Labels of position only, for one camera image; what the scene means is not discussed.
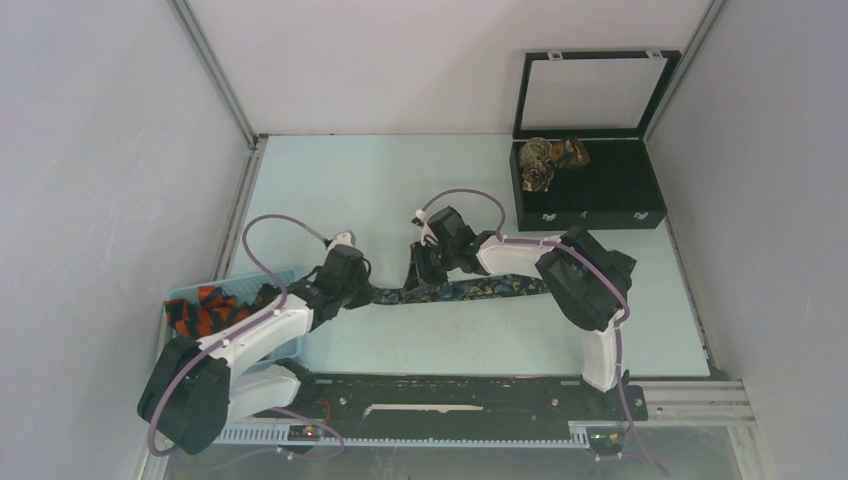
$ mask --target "black box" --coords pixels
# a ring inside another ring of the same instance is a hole
[[[510,154],[520,231],[660,224],[667,210],[644,135],[679,61],[667,50],[525,55]],[[547,192],[522,190],[526,140],[570,136],[582,140],[589,164],[556,170]]]

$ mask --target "table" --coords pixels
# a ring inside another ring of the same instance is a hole
[[[508,135],[272,136],[245,218],[284,213],[326,236],[352,230],[373,265],[372,283],[400,286],[409,244],[419,234],[410,220],[445,189],[494,195],[507,210],[504,233],[519,234],[508,165],[511,141]],[[497,224],[498,211],[485,199],[451,195],[433,208],[446,205],[475,231]],[[622,327],[625,368],[635,376],[708,376],[665,224],[592,234],[606,248],[638,261],[629,293],[633,316]],[[257,225],[250,244],[268,266],[300,275],[323,261],[323,246],[284,222]],[[229,275],[256,272],[239,245]],[[577,333],[548,295],[370,305],[343,312],[307,335],[300,359],[322,372],[577,375],[582,363]]]

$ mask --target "purple cable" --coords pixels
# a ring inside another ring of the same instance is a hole
[[[492,203],[497,205],[498,210],[501,211],[501,221],[500,221],[500,223],[498,223],[498,228],[495,229],[495,238],[497,238],[500,241],[503,241],[503,235],[501,234],[501,229],[503,229],[503,226],[506,223],[506,210],[503,208],[503,204],[501,204],[501,202],[499,202],[497,198],[489,195],[486,192],[483,192],[483,191],[480,191],[480,190],[475,190],[473,188],[452,188],[450,190],[445,190],[444,192],[442,192],[442,193],[436,195],[435,197],[431,198],[429,202],[425,203],[424,206],[421,207],[421,210],[427,211],[427,209],[430,208],[430,206],[433,205],[433,203],[435,203],[436,200],[444,197],[445,195],[450,195],[451,193],[471,193],[471,194],[474,194],[474,195],[479,195],[481,197],[488,198],[489,200],[492,201]]]
[[[285,408],[277,407],[277,408],[272,408],[271,410],[274,411],[274,412],[277,412],[277,413],[282,413],[283,415],[288,415],[289,417],[295,418],[297,420],[300,420],[302,422],[316,426],[318,428],[324,429],[324,430],[330,432],[330,434],[332,434],[334,437],[336,437],[336,439],[339,441],[339,448],[335,449],[332,453],[329,453],[327,455],[303,455],[303,454],[295,453],[295,452],[287,452],[288,455],[291,455],[292,457],[302,458],[304,460],[329,460],[331,458],[338,457],[339,455],[342,454],[342,452],[344,452],[344,450],[346,448],[345,442],[344,442],[344,437],[342,437],[342,435],[337,430],[330,427],[329,425],[322,423],[322,422],[317,422],[315,420],[312,420],[311,418],[307,418],[307,417],[305,417],[305,416],[303,416],[299,413],[292,412],[291,410],[287,410]],[[187,471],[189,473],[210,473],[210,472],[215,472],[215,471],[218,471],[218,470],[223,470],[227,467],[230,467],[232,465],[235,465],[235,464],[241,462],[242,460],[248,459],[250,457],[254,457],[256,455],[262,455],[262,454],[265,454],[265,453],[283,453],[283,451],[280,449],[280,447],[259,448],[259,449],[256,449],[256,450],[251,450],[251,451],[245,453],[244,455],[240,455],[240,456],[238,456],[238,457],[236,457],[232,460],[229,460],[227,462],[224,462],[220,465],[215,465],[214,467],[192,468],[192,467],[189,467],[185,464],[183,464],[182,467],[185,471]]]
[[[259,267],[260,270],[262,270],[263,272],[268,274],[268,276],[271,277],[272,280],[274,280],[274,282],[277,284],[277,286],[280,287],[281,294],[280,294],[280,301],[277,303],[277,308],[282,308],[283,305],[285,305],[285,303],[286,303],[286,299],[288,298],[288,290],[286,289],[285,282],[283,282],[283,279],[280,278],[279,275],[277,275],[276,273],[271,271],[270,268],[266,267],[262,262],[260,262],[259,259],[256,258],[256,255],[253,254],[253,251],[250,250],[250,246],[247,244],[247,233],[250,231],[250,229],[253,228],[253,226],[256,225],[257,223],[261,222],[262,220],[266,220],[266,219],[269,219],[269,218],[276,218],[276,219],[279,219],[279,220],[286,220],[286,221],[292,222],[292,223],[302,227],[303,229],[305,229],[307,232],[314,235],[315,237],[318,237],[318,239],[321,240],[322,242],[326,241],[326,238],[323,235],[321,235],[320,233],[318,233],[317,231],[315,231],[312,227],[306,225],[305,223],[301,222],[300,220],[298,220],[296,218],[292,218],[292,217],[289,217],[287,215],[278,215],[278,214],[260,215],[256,218],[254,218],[253,220],[251,220],[244,227],[244,232],[242,233],[242,236],[241,236],[242,245],[244,245],[244,251],[247,254],[247,256],[250,258],[250,260],[252,260],[253,263],[255,263],[257,267]],[[174,376],[174,378],[171,379],[171,383],[169,383],[168,387],[165,388],[165,391],[162,393],[162,398],[159,399],[159,403],[156,404],[156,408],[153,410],[153,415],[150,417],[150,425],[147,428],[147,448],[148,448],[148,450],[150,450],[151,455],[153,455],[154,457],[164,457],[166,455],[171,455],[172,453],[177,451],[176,445],[173,445],[170,448],[165,449],[165,450],[159,450],[159,448],[156,446],[156,430],[157,430],[157,427],[159,426],[159,419],[162,417],[162,411],[165,409],[165,405],[168,403],[168,400],[170,400],[171,395],[174,394],[174,390],[177,389],[177,386],[180,384],[180,382],[184,378],[186,378],[188,373],[195,366],[197,366],[198,363],[200,363],[204,358],[208,357],[209,354],[211,354],[213,351],[215,351],[216,349],[218,349],[222,345],[224,345],[225,340],[233,340],[235,338],[238,338],[242,334],[246,333],[248,330],[256,327],[257,325],[268,320],[269,318],[272,318],[273,313],[274,313],[273,311],[268,311],[264,315],[261,315],[261,316],[255,318],[255,319],[253,319],[249,322],[243,322],[243,323],[239,324],[239,327],[236,328],[235,330],[233,330],[233,332],[231,332],[225,338],[222,338],[222,339],[218,340],[217,342],[213,343],[212,345],[209,345],[203,351],[201,351],[199,354],[197,354],[197,356],[195,356],[194,358],[189,360],[189,362]]]
[[[662,474],[665,478],[671,478],[671,474],[668,469],[665,468],[662,464],[657,462],[653,456],[648,452],[648,448],[645,445],[645,442],[642,440],[642,436],[639,434],[636,425],[633,423],[633,415],[630,413],[630,407],[627,405],[627,396],[624,394],[624,386],[621,381],[621,360],[623,357],[623,349],[622,349],[622,339],[621,339],[621,324],[624,323],[625,320],[630,318],[630,305],[627,303],[627,299],[624,298],[624,295],[618,291],[618,288],[610,281],[606,275],[603,274],[595,265],[592,264],[586,257],[580,255],[575,249],[563,245],[559,242],[553,242],[550,240],[541,241],[539,239],[534,238],[508,238],[504,237],[501,234],[501,229],[503,228],[504,223],[506,223],[506,210],[504,209],[501,202],[498,201],[495,197],[489,195],[488,193],[481,192],[479,190],[467,189],[467,188],[454,188],[451,190],[445,190],[444,192],[433,197],[429,202],[427,202],[422,210],[426,210],[427,207],[433,204],[439,198],[442,198],[445,195],[450,193],[473,193],[475,195],[480,195],[491,200],[495,205],[497,205],[498,209],[501,211],[501,221],[498,224],[498,228],[495,230],[495,237],[504,242],[504,243],[514,243],[514,244],[526,244],[526,245],[546,245],[549,247],[558,248],[575,260],[580,262],[584,267],[586,267],[593,275],[606,287],[607,290],[615,297],[619,304],[621,304],[621,308],[624,310],[624,315],[616,320],[613,323],[613,328],[615,329],[615,341],[616,341],[616,351],[615,351],[615,376],[618,378],[616,382],[616,387],[618,389],[618,396],[621,400],[621,408],[624,410],[624,415],[627,418],[627,421],[632,426],[631,432],[633,436],[636,438],[636,443],[639,444],[639,449],[642,450],[642,454],[644,455],[645,460],[650,463],[657,471]]]

